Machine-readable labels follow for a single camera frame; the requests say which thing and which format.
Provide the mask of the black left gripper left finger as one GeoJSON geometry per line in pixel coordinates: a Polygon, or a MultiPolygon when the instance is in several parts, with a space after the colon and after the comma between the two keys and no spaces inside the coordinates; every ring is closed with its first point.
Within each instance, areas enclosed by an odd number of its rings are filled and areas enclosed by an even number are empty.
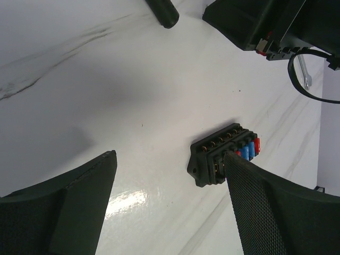
{"type": "Polygon", "coordinates": [[[95,254],[116,151],[1,198],[1,254],[95,254]]]}

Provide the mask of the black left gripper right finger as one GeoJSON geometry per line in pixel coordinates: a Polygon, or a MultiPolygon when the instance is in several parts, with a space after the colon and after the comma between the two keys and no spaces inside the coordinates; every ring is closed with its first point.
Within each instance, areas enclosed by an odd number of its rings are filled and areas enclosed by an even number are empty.
{"type": "Polygon", "coordinates": [[[339,197],[272,174],[233,152],[225,174],[244,254],[339,254],[339,197]]]}

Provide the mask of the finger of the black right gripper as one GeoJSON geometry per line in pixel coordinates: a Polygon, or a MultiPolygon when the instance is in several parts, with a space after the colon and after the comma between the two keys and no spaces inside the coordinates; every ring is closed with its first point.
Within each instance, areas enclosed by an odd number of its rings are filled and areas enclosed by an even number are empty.
{"type": "Polygon", "coordinates": [[[279,45],[305,1],[214,1],[202,19],[244,51],[279,45]]]}

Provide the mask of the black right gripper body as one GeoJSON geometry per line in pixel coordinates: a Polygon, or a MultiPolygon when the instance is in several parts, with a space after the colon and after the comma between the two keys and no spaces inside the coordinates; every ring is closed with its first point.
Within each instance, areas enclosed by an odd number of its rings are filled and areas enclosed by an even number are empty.
{"type": "Polygon", "coordinates": [[[339,1],[279,1],[261,28],[256,52],[269,61],[287,60],[315,47],[339,58],[339,1]]]}

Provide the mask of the black fuse box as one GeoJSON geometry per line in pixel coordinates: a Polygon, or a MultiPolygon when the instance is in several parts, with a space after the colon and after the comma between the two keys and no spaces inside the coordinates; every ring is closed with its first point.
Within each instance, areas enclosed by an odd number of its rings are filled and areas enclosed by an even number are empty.
{"type": "Polygon", "coordinates": [[[260,153],[259,136],[239,123],[233,123],[190,146],[187,172],[198,187],[225,181],[224,155],[231,151],[251,161],[260,153]]]}

